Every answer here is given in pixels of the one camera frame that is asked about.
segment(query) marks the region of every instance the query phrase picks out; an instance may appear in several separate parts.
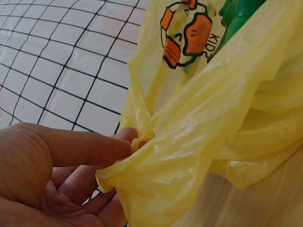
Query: hand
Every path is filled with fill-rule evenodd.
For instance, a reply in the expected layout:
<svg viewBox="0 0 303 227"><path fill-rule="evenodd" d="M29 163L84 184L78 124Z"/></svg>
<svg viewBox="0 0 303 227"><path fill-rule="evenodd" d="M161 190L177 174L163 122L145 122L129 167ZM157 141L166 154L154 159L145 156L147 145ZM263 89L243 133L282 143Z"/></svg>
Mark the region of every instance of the hand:
<svg viewBox="0 0 303 227"><path fill-rule="evenodd" d="M19 123L0 130L0 226L122 227L115 191L84 201L95 172L131 153L134 129L113 139Z"/></svg>

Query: green object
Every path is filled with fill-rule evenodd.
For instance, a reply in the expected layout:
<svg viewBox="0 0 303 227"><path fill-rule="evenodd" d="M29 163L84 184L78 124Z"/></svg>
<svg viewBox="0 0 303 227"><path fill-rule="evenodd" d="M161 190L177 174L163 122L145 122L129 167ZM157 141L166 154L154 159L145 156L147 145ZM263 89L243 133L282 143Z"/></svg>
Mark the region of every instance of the green object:
<svg viewBox="0 0 303 227"><path fill-rule="evenodd" d="M226 0L219 11L221 23L226 28L216 51L207 59L209 62L231 37L248 21L266 0Z"/></svg>

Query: plastic bag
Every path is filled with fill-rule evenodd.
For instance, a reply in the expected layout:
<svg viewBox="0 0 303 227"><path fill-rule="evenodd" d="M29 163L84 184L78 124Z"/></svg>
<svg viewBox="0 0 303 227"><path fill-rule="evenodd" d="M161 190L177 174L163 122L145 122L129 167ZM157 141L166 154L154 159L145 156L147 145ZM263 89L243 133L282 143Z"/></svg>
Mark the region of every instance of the plastic bag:
<svg viewBox="0 0 303 227"><path fill-rule="evenodd" d="M190 38L199 26L176 11L190 18L191 8L202 4L206 11L198 14L212 21L210 29L200 18L209 31L206 42L221 38L225 30L216 11L224 1L177 1L186 6L177 9L172 4L151 2L138 53L129 62L121 127L139 131L134 149L148 143L96 173L102 191L116 188L130 227L168 227L195 204L206 173L242 189L303 143L303 2L267 0L208 64L206 46L200 53L189 48L195 37L176 48L168 44L172 40L164 45L161 33L167 27L166 39ZM163 16L168 9L176 21Z"/></svg>

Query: orange cartoon print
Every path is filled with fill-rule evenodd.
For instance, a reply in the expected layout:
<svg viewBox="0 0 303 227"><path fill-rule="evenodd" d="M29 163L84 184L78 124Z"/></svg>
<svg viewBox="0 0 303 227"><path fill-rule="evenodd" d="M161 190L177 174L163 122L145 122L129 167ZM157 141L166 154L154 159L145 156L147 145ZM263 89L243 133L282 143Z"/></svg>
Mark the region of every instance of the orange cartoon print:
<svg viewBox="0 0 303 227"><path fill-rule="evenodd" d="M168 6L160 21L163 59L175 69L201 56L212 29L207 6L198 0L183 0Z"/></svg>

